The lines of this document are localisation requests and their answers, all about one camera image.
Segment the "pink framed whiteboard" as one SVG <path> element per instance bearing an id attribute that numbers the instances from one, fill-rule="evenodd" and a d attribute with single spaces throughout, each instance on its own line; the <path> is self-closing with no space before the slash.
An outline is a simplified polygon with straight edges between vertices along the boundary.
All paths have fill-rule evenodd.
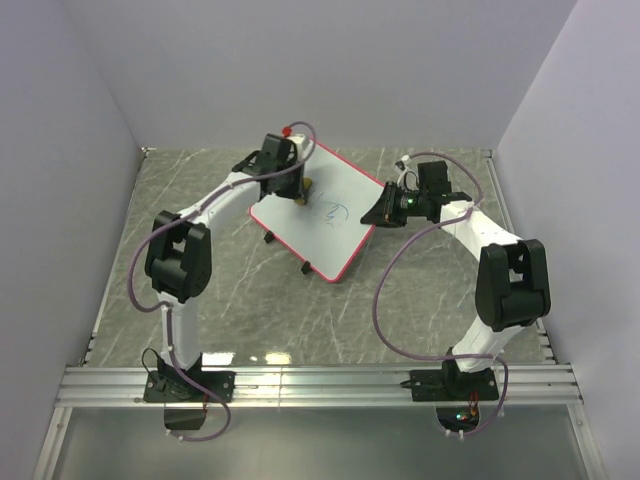
<path id="1" fill-rule="evenodd" d="M 249 215 L 329 283 L 341 279 L 374 231 L 361 218 L 379 200 L 383 184 L 319 144 L 304 167 L 312 181 L 307 203 L 269 195 Z"/>

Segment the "yellow black eraser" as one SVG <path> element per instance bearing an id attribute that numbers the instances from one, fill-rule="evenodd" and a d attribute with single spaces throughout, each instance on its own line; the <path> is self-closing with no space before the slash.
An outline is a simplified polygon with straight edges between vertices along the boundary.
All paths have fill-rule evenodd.
<path id="1" fill-rule="evenodd" d="M 308 203 L 312 185 L 313 181 L 311 178 L 304 177 L 301 180 L 299 195 L 294 199 L 297 205 L 306 205 Z"/>

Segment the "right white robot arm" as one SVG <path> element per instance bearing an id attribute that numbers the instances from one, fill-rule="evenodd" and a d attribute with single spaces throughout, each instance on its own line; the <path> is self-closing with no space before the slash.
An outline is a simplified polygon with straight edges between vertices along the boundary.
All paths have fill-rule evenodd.
<path id="1" fill-rule="evenodd" d="M 441 369 L 434 381 L 414 374 L 409 386 L 415 398 L 427 400 L 495 400 L 502 391 L 491 368 L 500 352 L 550 311 L 546 251 L 540 241 L 523 240 L 486 216 L 479 208 L 482 191 L 475 196 L 454 191 L 448 176 L 453 161 L 435 152 L 402 157 L 395 164 L 398 179 L 384 185 L 360 222 L 401 228 L 409 218 L 423 217 L 430 225 L 417 238 L 441 230 L 477 260 L 474 321 L 438 358 Z"/>

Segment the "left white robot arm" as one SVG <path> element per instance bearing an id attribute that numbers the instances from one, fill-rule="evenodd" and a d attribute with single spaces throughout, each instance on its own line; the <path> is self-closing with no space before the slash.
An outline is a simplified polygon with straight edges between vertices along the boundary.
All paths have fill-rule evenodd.
<path id="1" fill-rule="evenodd" d="M 158 303 L 152 307 L 138 303 L 132 274 L 127 288 L 138 310 L 162 312 L 161 358 L 173 370 L 166 388 L 178 401 L 190 402 L 204 388 L 198 373 L 202 350 L 197 297 L 212 276 L 214 234 L 267 196 L 304 204 L 311 186 L 304 178 L 304 164 L 315 147 L 313 135 L 294 135 L 289 127 L 281 136 L 268 134 L 260 149 L 236 164 L 201 200 L 178 213 L 163 211 L 156 216 L 152 233 L 141 247 L 147 250 L 144 272 Z"/>

